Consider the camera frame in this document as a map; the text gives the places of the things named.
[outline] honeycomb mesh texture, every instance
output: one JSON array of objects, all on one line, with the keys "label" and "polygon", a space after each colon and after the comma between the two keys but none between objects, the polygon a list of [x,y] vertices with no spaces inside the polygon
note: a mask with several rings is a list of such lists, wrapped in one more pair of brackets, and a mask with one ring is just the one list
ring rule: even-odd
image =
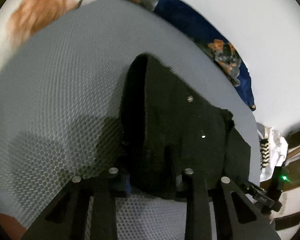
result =
[{"label": "honeycomb mesh texture", "polygon": [[[251,146],[250,163],[257,163],[250,180],[258,183],[256,124],[221,71],[153,13],[124,0],[99,0],[38,32],[0,74],[1,213],[28,228],[72,176],[97,176],[113,163],[121,153],[125,75],[145,52],[234,114]],[[183,203],[135,196],[117,205],[122,239],[184,234]]]}]

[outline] white wall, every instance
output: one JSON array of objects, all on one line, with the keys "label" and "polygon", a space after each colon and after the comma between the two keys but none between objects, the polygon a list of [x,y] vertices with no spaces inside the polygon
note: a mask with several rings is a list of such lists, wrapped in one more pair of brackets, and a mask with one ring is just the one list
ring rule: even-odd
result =
[{"label": "white wall", "polygon": [[252,78],[255,118],[300,127],[300,7],[295,0],[184,0],[226,36]]}]

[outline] navy blue cloth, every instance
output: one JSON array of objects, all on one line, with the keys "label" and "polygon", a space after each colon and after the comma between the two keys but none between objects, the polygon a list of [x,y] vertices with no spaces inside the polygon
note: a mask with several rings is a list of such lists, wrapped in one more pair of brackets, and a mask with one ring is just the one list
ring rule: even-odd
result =
[{"label": "navy blue cloth", "polygon": [[[194,42],[212,44],[221,40],[225,44],[229,41],[201,14],[181,0],[159,0],[154,13],[165,19],[184,34],[194,39]],[[256,109],[251,89],[251,78],[243,61],[240,63],[240,74],[237,79],[240,85],[235,89],[241,99],[252,111]]]}]

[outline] gray mattress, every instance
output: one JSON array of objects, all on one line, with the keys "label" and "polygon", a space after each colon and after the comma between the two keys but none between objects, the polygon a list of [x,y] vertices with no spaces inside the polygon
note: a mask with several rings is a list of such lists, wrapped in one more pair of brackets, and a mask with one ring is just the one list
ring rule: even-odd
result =
[{"label": "gray mattress", "polygon": [[[119,106],[133,59],[148,52],[214,106],[251,146],[256,122],[224,74],[173,26],[124,0],[99,0],[32,37],[0,75],[0,212],[25,227],[73,175],[98,175],[120,153]],[[119,239],[182,239],[186,204],[117,199]]]}]

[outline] metal bolt head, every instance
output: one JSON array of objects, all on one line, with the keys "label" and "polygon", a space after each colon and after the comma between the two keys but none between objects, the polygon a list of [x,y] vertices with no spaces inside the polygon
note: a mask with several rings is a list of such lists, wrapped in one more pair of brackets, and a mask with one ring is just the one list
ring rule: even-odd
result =
[{"label": "metal bolt head", "polygon": [[191,168],[186,168],[186,169],[185,169],[185,174],[187,174],[187,175],[192,175],[192,174],[193,174],[193,169],[191,169]]},{"label": "metal bolt head", "polygon": [[81,177],[80,176],[74,176],[73,178],[72,178],[72,182],[73,183],[78,183],[78,182],[80,182],[81,181]]},{"label": "metal bolt head", "polygon": [[225,183],[225,184],[230,183],[230,179],[229,179],[228,177],[222,177],[222,178],[221,178],[221,181],[222,181],[223,183]]},{"label": "metal bolt head", "polygon": [[189,103],[191,103],[191,102],[193,101],[193,96],[189,96],[189,97],[187,98],[187,100],[188,100]]},{"label": "metal bolt head", "polygon": [[119,170],[118,170],[117,168],[113,167],[113,168],[110,168],[108,172],[109,172],[110,174],[117,174],[118,171],[119,171]]}]

